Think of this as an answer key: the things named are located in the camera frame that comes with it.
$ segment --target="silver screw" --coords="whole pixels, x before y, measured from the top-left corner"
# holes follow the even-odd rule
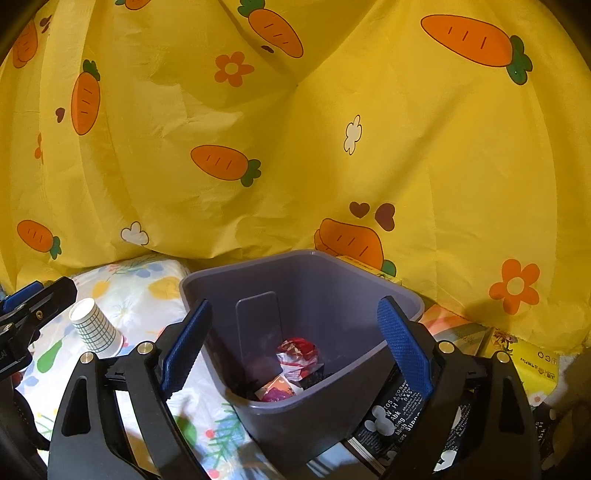
[[[502,364],[508,364],[511,360],[511,357],[507,355],[505,352],[497,352],[496,359]]]
[[[80,357],[80,361],[83,364],[89,364],[90,362],[92,362],[92,359],[95,357],[95,354],[93,354],[92,352],[85,352],[82,354],[82,356]]]
[[[451,342],[441,342],[438,347],[443,353],[453,353],[456,349]]]
[[[154,350],[154,344],[152,342],[144,342],[138,345],[138,353],[140,355],[147,355]]]

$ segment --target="paper cup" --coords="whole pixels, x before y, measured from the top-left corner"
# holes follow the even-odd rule
[[[94,299],[82,299],[75,303],[69,317],[89,351],[96,353],[99,358],[109,358],[119,353],[123,336]]]

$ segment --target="blue gripper pad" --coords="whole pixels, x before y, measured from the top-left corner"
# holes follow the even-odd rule
[[[170,398],[184,387],[211,326],[212,307],[207,300],[203,300],[162,364],[160,391],[164,398]]]
[[[431,365],[404,323],[404,312],[392,297],[378,303],[378,325],[408,386],[427,400],[433,392]]]
[[[43,283],[40,281],[34,281],[33,283],[21,288],[19,291],[6,297],[2,302],[2,311],[0,315],[6,315],[17,308],[21,303],[24,303],[30,299],[33,295],[43,290]]]

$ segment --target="gray plastic bin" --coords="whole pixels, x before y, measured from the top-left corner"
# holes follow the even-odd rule
[[[378,301],[392,295],[412,320],[424,310],[412,291],[311,250],[192,273],[180,289],[187,308],[202,298],[212,303],[207,367],[281,471],[350,436],[383,386],[394,360],[378,328]],[[324,373],[333,375],[287,400],[246,400],[247,385],[281,373],[275,349],[293,336],[315,343]]]

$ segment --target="yellow fabric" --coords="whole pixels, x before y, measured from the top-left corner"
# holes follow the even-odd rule
[[[350,254],[358,238],[368,263],[458,314],[557,351],[585,341],[591,73],[541,3],[240,6],[50,0],[36,15],[35,55],[21,45],[0,70],[8,290],[146,249],[212,266]],[[517,35],[525,84],[438,43],[421,25],[434,14]],[[486,41],[506,57],[499,35]]]

